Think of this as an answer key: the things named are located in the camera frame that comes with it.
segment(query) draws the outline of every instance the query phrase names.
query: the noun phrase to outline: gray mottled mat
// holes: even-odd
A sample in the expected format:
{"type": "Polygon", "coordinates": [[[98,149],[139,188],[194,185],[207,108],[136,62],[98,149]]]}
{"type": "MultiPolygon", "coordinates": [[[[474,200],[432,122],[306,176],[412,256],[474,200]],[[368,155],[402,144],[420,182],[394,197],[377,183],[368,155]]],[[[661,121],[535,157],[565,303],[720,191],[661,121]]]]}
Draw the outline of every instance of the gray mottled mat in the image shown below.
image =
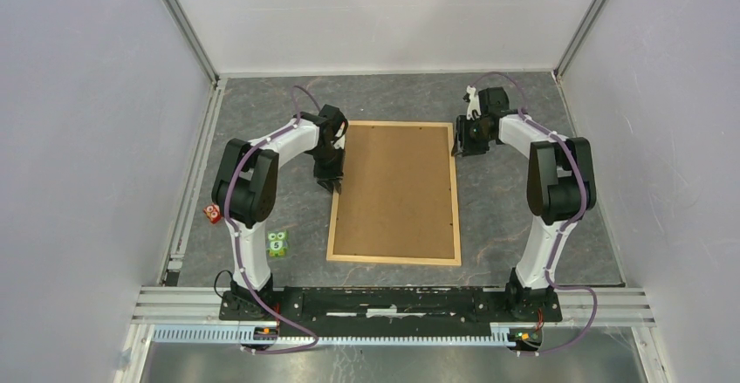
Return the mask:
{"type": "MultiPolygon", "coordinates": [[[[549,73],[512,73],[524,88],[530,115],[550,129],[572,134],[563,102],[549,73]]],[[[230,79],[208,158],[198,207],[210,203],[223,147],[232,138],[253,139],[284,125],[293,114],[290,87],[305,85],[322,104],[339,107],[350,120],[454,122],[465,113],[465,86],[475,74],[370,75],[310,78],[230,79]]],[[[503,79],[512,106],[521,98],[503,79]]],[[[301,97],[305,111],[314,111],[301,97]]],[[[531,225],[527,208],[527,160],[513,148],[494,147],[482,156],[458,159],[462,267],[338,263],[326,261],[331,196],[312,178],[313,160],[302,154],[278,178],[277,203],[268,230],[288,229],[290,248],[271,258],[275,285],[504,284],[521,257],[531,225]]],[[[190,230],[180,286],[207,286],[219,270],[233,270],[223,221],[211,225],[198,209],[190,230]]],[[[597,209],[572,232],[557,268],[565,284],[618,284],[620,273],[597,209]]]]}

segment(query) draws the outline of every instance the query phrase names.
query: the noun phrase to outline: wooden frame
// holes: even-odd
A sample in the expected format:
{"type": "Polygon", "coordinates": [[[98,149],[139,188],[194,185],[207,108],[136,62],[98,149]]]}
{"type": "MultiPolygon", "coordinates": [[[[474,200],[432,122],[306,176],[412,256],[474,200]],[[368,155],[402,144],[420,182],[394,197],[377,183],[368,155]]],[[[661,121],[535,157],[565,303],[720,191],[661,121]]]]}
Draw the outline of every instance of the wooden frame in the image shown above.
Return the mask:
{"type": "Polygon", "coordinates": [[[401,263],[415,265],[447,265],[459,267],[462,265],[460,254],[460,221],[457,205],[457,170],[455,157],[452,156],[452,147],[455,145],[455,134],[452,123],[441,122],[415,122],[415,121],[366,121],[350,120],[350,126],[381,126],[381,127],[446,127],[448,131],[449,150],[449,185],[450,198],[452,199],[452,240],[454,245],[454,258],[415,258],[399,256],[362,256],[362,255],[335,255],[334,235],[337,228],[336,218],[339,211],[339,194],[334,192],[332,198],[332,214],[329,222],[329,244],[326,251],[327,261],[344,261],[350,263],[401,263]]]}

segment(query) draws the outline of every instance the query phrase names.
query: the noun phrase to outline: white wall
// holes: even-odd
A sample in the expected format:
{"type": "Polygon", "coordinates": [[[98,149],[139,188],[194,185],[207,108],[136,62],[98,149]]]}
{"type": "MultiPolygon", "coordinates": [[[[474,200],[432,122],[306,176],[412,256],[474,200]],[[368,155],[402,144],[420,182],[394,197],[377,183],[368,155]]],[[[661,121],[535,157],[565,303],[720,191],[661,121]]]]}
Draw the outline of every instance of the white wall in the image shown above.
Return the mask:
{"type": "Polygon", "coordinates": [[[675,381],[737,381],[740,0],[609,0],[564,79],[675,381]]]}
{"type": "Polygon", "coordinates": [[[549,70],[591,0],[180,0],[219,72],[549,70]]]}
{"type": "Polygon", "coordinates": [[[0,65],[0,381],[110,381],[209,82],[161,0],[0,0],[0,65]]]}

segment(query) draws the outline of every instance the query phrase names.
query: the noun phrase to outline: red dice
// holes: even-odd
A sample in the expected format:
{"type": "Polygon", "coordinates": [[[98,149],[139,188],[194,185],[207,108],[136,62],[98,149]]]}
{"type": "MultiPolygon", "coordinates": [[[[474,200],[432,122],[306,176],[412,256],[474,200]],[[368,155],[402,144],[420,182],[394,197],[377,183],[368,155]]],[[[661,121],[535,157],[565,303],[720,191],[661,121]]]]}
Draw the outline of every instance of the red dice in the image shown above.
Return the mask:
{"type": "Polygon", "coordinates": [[[206,214],[211,223],[218,223],[221,220],[221,209],[218,208],[217,204],[209,204],[203,209],[203,213],[206,214]]]}

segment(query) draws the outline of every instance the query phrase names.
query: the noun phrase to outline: metal edge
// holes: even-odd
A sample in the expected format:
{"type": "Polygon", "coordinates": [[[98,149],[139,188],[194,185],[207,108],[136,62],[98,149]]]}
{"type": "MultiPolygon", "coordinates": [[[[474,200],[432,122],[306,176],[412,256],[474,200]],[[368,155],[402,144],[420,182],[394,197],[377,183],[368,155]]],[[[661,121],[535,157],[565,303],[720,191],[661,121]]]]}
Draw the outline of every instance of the metal edge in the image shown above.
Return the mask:
{"type": "MultiPolygon", "coordinates": [[[[208,104],[203,110],[202,119],[201,119],[200,126],[198,127],[198,131],[203,130],[204,123],[206,122],[206,119],[208,117],[210,103],[213,101],[213,98],[215,95],[216,95],[216,88],[214,86],[211,86],[210,91],[209,91],[208,104]]],[[[188,185],[190,183],[190,177],[192,176],[192,173],[191,173],[192,166],[195,160],[195,155],[197,153],[197,148],[198,148],[198,142],[195,143],[195,146],[193,146],[193,148],[190,151],[189,165],[191,166],[191,168],[188,170],[188,174],[182,180],[180,203],[177,205],[177,214],[175,215],[175,220],[170,223],[169,229],[167,232],[167,240],[168,242],[170,242],[170,244],[161,256],[161,261],[160,261],[161,267],[160,267],[160,275],[158,278],[158,284],[161,284],[164,281],[164,277],[165,277],[165,274],[167,273],[168,265],[172,257],[172,242],[174,240],[174,236],[178,233],[177,230],[178,230],[178,226],[180,223],[180,219],[182,217],[182,208],[185,204],[186,197],[188,195],[188,185]]]]}
{"type": "Polygon", "coordinates": [[[185,225],[182,229],[180,238],[178,239],[177,249],[173,252],[173,255],[185,255],[185,249],[188,247],[188,239],[190,237],[190,228],[193,226],[193,217],[195,216],[195,209],[198,203],[198,196],[201,193],[201,185],[203,184],[203,176],[206,172],[206,166],[208,165],[208,158],[210,154],[210,146],[213,143],[213,136],[216,133],[216,124],[218,123],[218,114],[221,112],[221,103],[223,101],[223,93],[226,90],[226,81],[219,81],[218,87],[216,88],[216,103],[213,108],[212,117],[207,125],[207,130],[204,136],[198,140],[199,147],[202,147],[202,151],[199,155],[196,165],[191,167],[196,170],[195,183],[190,189],[191,196],[188,202],[188,212],[185,216],[185,225]]]}
{"type": "Polygon", "coordinates": [[[188,20],[188,16],[185,14],[185,10],[182,8],[180,1],[179,0],[162,0],[162,1],[167,6],[167,9],[169,10],[170,15],[175,20],[175,23],[177,24],[177,27],[180,29],[180,33],[185,38],[185,41],[188,42],[188,46],[190,47],[190,50],[192,50],[193,53],[195,54],[195,58],[198,60],[198,64],[200,64],[201,68],[203,69],[203,72],[210,79],[210,81],[215,84],[219,79],[218,72],[216,71],[216,68],[211,63],[210,58],[208,57],[208,53],[206,53],[205,49],[203,48],[201,40],[195,34],[193,25],[188,20]]]}
{"type": "Polygon", "coordinates": [[[446,69],[350,69],[350,70],[296,70],[292,72],[225,72],[222,78],[244,79],[244,78],[293,78],[313,76],[357,76],[357,75],[414,75],[414,74],[449,74],[449,73],[483,73],[490,71],[498,72],[551,72],[552,66],[528,65],[528,66],[468,66],[446,69]]]}
{"type": "Polygon", "coordinates": [[[672,380],[658,343],[659,331],[655,328],[634,327],[632,334],[647,383],[670,383],[672,380]]]}
{"type": "MultiPolygon", "coordinates": [[[[653,327],[653,313],[642,289],[596,289],[600,309],[594,326],[653,327]]],[[[584,291],[559,293],[564,321],[548,326],[582,326],[591,314],[590,295],[584,291]]],[[[134,308],[133,323],[171,325],[233,325],[234,322],[218,319],[220,301],[211,288],[142,288],[134,308]]],[[[260,321],[267,325],[271,321],[260,321]]],[[[498,324],[508,327],[534,324],[498,324]]]]}
{"type": "Polygon", "coordinates": [[[182,184],[182,197],[177,209],[177,216],[168,233],[169,246],[161,263],[161,274],[159,277],[160,284],[164,282],[165,276],[167,275],[168,270],[170,270],[170,263],[172,263],[173,259],[182,257],[184,254],[181,241],[183,234],[186,237],[186,241],[187,235],[189,234],[188,215],[193,212],[193,210],[191,210],[191,206],[197,204],[197,196],[200,192],[200,184],[202,182],[202,176],[201,182],[198,182],[198,173],[202,170],[201,165],[204,165],[208,159],[210,142],[213,140],[216,120],[218,119],[218,112],[220,111],[221,100],[223,99],[223,88],[225,86],[226,80],[222,80],[211,89],[209,94],[209,103],[202,115],[202,121],[198,129],[198,141],[193,146],[188,174],[182,184]]]}
{"type": "MultiPolygon", "coordinates": [[[[565,107],[565,116],[568,118],[568,124],[570,124],[571,129],[573,130],[573,134],[578,135],[578,128],[577,128],[576,120],[572,116],[571,109],[568,106],[568,100],[565,98],[565,91],[563,90],[563,79],[560,76],[558,76],[555,71],[552,71],[552,78],[555,80],[555,86],[558,88],[560,99],[562,99],[563,101],[563,106],[565,107]]],[[[609,222],[608,217],[606,216],[606,209],[604,208],[604,205],[598,203],[598,197],[597,197],[596,206],[599,208],[599,214],[601,215],[601,220],[604,222],[604,227],[606,228],[606,235],[609,238],[609,246],[612,248],[612,252],[614,253],[614,260],[617,262],[617,270],[619,270],[620,272],[620,279],[622,283],[626,283],[627,285],[634,285],[634,283],[627,281],[627,274],[625,274],[624,261],[622,261],[622,257],[619,251],[619,246],[617,246],[616,239],[614,239],[613,227],[611,223],[609,222]]]]}
{"type": "Polygon", "coordinates": [[[121,353],[121,368],[115,372],[113,383],[141,381],[153,336],[154,325],[132,324],[128,327],[126,342],[121,353]]]}
{"type": "Polygon", "coordinates": [[[568,46],[565,48],[565,52],[563,53],[563,57],[560,58],[560,61],[558,62],[558,65],[555,66],[554,73],[556,76],[561,77],[563,76],[563,73],[568,69],[568,65],[572,62],[573,56],[576,54],[578,49],[580,48],[581,44],[583,44],[584,38],[586,38],[586,35],[591,30],[591,27],[593,26],[593,22],[596,20],[596,18],[601,13],[601,10],[604,7],[604,3],[606,0],[592,0],[591,4],[588,6],[588,9],[586,10],[586,14],[584,14],[583,18],[581,18],[578,28],[576,29],[575,34],[573,34],[573,37],[571,38],[570,43],[568,43],[568,46]]]}

